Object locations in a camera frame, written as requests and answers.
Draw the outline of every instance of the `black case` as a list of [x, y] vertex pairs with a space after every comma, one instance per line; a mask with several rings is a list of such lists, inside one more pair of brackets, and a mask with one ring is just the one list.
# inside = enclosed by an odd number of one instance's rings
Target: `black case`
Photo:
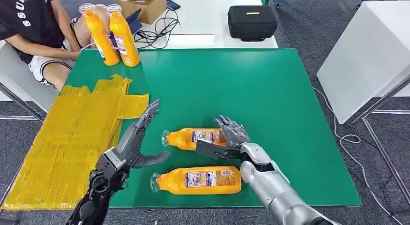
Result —
[[263, 41], [278, 27], [269, 6], [231, 6], [228, 11], [229, 33], [242, 41]]

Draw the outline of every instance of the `green table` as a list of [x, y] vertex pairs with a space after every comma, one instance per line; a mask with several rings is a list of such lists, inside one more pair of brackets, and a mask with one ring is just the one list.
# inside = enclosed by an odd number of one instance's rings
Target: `green table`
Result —
[[[133, 169], [128, 188], [117, 192], [110, 207], [261, 207], [244, 183], [234, 195], [173, 195], [150, 189], [154, 172], [230, 164], [161, 145], [163, 130], [215, 128], [218, 114], [242, 123], [308, 204], [361, 205], [295, 49], [163, 49], [140, 55], [142, 64], [136, 67], [107, 67], [98, 51], [85, 50], [66, 82], [92, 90], [98, 79], [119, 74], [132, 79], [129, 94], [161, 99], [160, 114], [147, 129], [142, 152], [168, 150], [171, 155], [162, 164]], [[122, 130], [131, 122], [125, 120]]]

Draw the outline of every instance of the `floor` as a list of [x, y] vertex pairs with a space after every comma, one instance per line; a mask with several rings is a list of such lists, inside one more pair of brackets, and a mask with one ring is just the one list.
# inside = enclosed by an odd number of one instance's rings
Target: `floor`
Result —
[[[115, 0], [61, 0], [70, 14], [77, 16], [77, 6], [82, 2], [109, 4]], [[316, 72], [328, 53], [342, 34], [350, 19], [356, 12], [360, 0], [282, 0], [282, 7], [276, 9], [279, 22], [275, 33], [279, 47], [297, 49], [305, 65], [311, 83], [321, 89]], [[333, 115], [318, 95], [323, 111], [333, 129]], [[397, 98], [385, 108], [407, 108], [410, 102]], [[23, 115], [24, 111], [12, 102], [0, 103], [0, 114]], [[369, 118], [382, 144], [399, 169], [399, 173], [410, 189], [410, 117], [372, 115]], [[0, 157], [0, 195], [3, 195], [13, 176], [24, 159], [40, 124], [35, 121], [0, 120], [0, 151], [6, 153]], [[357, 134], [373, 143], [363, 122], [356, 127], [338, 127], [339, 134]], [[398, 211], [403, 224], [410, 225], [410, 210], [394, 180], [390, 179], [388, 168], [379, 152], [371, 145], [345, 144], [348, 151], [366, 168], [366, 175], [372, 190], [380, 196], [380, 201], [390, 211]], [[326, 216], [341, 224], [392, 225], [391, 218], [377, 206], [364, 185], [360, 167], [348, 155], [341, 151], [347, 167], [351, 172], [354, 184], [362, 199], [363, 206], [356, 208], [326, 207], [317, 208]], [[63, 224], [70, 211], [25, 211], [23, 213], [3, 211], [0, 224], [6, 220], [19, 220], [23, 225]], [[219, 224], [276, 224], [273, 217], [263, 209], [224, 209], [224, 210], [110, 210], [105, 224], [116, 225], [219, 225]]]

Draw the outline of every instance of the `white shorts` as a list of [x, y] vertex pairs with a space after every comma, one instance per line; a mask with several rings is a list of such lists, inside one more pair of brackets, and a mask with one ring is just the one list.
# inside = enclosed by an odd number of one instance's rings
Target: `white shorts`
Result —
[[[61, 49], [71, 51], [71, 47], [66, 39], [64, 39]], [[36, 80], [44, 85], [51, 85], [51, 83], [49, 83], [43, 75], [44, 68], [51, 63], [60, 63], [71, 70], [74, 66], [75, 61], [70, 59], [33, 56], [33, 59], [29, 64], [30, 71], [33, 73]]]

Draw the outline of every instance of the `cardboard box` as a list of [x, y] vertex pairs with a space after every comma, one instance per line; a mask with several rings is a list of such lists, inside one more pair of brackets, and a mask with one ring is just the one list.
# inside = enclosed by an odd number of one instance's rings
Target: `cardboard box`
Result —
[[125, 18], [132, 15], [141, 8], [138, 20], [142, 23], [152, 24], [166, 10], [166, 0], [146, 0], [145, 2], [136, 2], [131, 0], [117, 0], [122, 7], [122, 14]]

